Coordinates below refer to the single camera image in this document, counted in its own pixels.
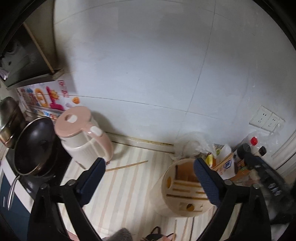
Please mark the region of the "pink white electric kettle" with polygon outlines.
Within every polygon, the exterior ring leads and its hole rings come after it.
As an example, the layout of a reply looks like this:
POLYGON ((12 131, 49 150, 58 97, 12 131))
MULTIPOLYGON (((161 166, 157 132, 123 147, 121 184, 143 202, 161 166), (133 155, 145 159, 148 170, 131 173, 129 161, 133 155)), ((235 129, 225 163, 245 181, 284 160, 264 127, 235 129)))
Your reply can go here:
POLYGON ((113 145, 84 106, 75 106, 63 112, 56 120, 55 132, 62 146, 83 169, 89 169, 97 158, 109 164, 113 145))

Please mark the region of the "white wall socket panel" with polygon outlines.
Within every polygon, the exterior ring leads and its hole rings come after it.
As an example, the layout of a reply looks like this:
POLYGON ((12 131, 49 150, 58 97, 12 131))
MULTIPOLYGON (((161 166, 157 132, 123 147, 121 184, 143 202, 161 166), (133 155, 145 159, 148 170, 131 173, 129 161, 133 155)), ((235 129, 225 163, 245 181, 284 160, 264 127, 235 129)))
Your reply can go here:
POLYGON ((267 108, 260 106, 249 124, 268 132, 274 132, 281 127, 285 121, 267 108))

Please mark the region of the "clear plastic bag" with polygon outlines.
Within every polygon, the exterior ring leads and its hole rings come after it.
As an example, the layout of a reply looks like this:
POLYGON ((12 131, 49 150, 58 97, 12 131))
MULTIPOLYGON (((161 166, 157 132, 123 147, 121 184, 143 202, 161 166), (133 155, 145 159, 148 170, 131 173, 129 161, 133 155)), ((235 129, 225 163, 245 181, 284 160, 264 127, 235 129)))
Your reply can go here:
POLYGON ((174 153, 171 154, 173 161, 182 159, 205 158, 208 154, 217 157, 215 145, 209 138, 200 132, 190 132, 179 136, 174 142, 174 153))

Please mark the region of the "black induction cooktop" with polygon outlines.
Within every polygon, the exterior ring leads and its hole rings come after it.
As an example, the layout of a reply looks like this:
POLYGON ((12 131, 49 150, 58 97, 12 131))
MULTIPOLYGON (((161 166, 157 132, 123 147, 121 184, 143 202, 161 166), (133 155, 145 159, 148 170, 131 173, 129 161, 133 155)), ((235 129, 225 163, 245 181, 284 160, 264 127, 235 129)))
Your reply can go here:
POLYGON ((12 202, 16 182, 27 179, 27 192, 35 198, 42 184, 49 181, 58 186, 70 164, 71 157, 63 148, 61 140, 56 136, 19 137, 12 158, 13 170, 16 172, 9 194, 8 202, 12 202))

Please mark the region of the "black range hood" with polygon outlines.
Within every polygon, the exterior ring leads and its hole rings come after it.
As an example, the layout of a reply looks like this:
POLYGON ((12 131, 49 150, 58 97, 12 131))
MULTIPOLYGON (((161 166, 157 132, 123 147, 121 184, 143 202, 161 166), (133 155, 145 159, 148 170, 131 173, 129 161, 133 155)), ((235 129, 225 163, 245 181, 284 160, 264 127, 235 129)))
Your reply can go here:
POLYGON ((19 27, 1 54, 1 80, 8 89, 55 81, 63 74, 26 25, 19 27))

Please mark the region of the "red cap sauce bottle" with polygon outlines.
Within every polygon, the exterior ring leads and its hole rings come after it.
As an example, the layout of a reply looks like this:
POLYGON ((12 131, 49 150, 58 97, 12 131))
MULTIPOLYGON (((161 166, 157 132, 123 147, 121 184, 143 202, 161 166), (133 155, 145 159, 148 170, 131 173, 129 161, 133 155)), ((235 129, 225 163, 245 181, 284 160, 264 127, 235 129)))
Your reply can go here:
POLYGON ((251 153, 255 155, 258 150, 258 138, 255 135, 248 135, 245 137, 241 144, 243 154, 251 153))

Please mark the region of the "beige utensil holder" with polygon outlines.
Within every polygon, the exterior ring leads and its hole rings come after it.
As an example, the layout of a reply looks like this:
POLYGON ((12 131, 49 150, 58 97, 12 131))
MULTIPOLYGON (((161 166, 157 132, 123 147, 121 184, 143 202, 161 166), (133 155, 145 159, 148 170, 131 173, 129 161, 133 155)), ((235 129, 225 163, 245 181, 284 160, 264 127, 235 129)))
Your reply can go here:
POLYGON ((195 217, 214 207, 194 172, 194 159, 173 162, 152 187, 155 212, 166 217, 195 217))

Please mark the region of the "colourful wall sticker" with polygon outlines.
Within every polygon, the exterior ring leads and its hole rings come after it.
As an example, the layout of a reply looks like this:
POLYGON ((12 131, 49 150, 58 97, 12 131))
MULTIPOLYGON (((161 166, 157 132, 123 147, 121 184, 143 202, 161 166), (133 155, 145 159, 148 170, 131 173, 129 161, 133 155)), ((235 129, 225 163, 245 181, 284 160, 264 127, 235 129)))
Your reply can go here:
POLYGON ((27 112, 54 121, 67 109, 81 105, 78 96, 69 94, 64 80, 31 84, 16 91, 27 112))

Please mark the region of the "blue cabinet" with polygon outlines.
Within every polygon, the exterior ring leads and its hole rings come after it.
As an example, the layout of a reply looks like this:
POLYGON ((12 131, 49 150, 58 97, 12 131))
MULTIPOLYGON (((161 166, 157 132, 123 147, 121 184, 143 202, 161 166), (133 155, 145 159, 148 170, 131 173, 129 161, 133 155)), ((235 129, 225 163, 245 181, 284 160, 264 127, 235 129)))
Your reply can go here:
POLYGON ((1 173, 1 216, 8 227, 19 240, 27 240, 28 224, 30 213, 24 207, 19 198, 15 195, 10 210, 7 208, 7 199, 10 184, 4 174, 1 173))

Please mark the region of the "striped cat table mat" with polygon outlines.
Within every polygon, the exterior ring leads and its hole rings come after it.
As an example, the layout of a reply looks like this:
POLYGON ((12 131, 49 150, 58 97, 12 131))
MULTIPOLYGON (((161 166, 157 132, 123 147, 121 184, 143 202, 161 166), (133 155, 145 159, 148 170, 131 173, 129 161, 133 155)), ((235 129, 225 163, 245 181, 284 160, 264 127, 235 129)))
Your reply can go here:
POLYGON ((100 237, 127 228, 134 240, 140 240, 159 226, 165 235, 175 232, 177 240, 196 240, 213 217, 215 206, 195 218, 170 218, 158 215, 150 203, 150 190, 172 164, 171 155, 117 143, 113 146, 114 156, 107 169, 148 162, 106 172, 91 201, 83 207, 100 237))

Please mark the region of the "wooden chopstick beside kettle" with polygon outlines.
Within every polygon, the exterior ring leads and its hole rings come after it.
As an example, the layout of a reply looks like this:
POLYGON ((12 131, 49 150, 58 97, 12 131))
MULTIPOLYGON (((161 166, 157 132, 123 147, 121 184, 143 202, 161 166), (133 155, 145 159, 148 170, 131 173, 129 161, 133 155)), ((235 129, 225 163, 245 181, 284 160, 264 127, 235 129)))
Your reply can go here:
POLYGON ((141 165, 141 164, 144 164, 144 163, 147 163, 147 162, 148 162, 148 160, 145 160, 145 161, 141 161, 141 162, 137 162, 137 163, 132 163, 132 164, 128 164, 128 165, 124 165, 124 166, 120 166, 120 167, 110 168, 110 169, 106 169, 106 172, 116 171, 116 170, 120 170, 120 169, 125 169, 125 168, 129 168, 129 167, 141 165))

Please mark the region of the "black frying pan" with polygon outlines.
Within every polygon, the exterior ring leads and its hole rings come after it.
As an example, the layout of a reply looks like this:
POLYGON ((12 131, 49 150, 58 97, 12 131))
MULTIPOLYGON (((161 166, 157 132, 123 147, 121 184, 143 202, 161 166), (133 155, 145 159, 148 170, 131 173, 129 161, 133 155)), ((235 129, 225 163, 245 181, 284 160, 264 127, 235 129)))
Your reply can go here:
POLYGON ((58 138, 50 118, 43 116, 27 124, 15 145, 13 167, 16 177, 8 194, 8 210, 13 203, 16 182, 23 176, 48 173, 57 158, 57 150, 58 138))

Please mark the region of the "steel steamer pot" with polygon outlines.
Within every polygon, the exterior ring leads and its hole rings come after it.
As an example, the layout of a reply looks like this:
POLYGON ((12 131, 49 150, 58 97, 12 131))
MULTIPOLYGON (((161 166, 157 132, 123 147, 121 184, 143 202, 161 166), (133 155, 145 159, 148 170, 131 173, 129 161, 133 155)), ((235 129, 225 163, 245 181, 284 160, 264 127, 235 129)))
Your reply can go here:
POLYGON ((26 120, 17 101, 8 96, 1 101, 1 142, 7 148, 14 148, 19 135, 26 126, 26 120))

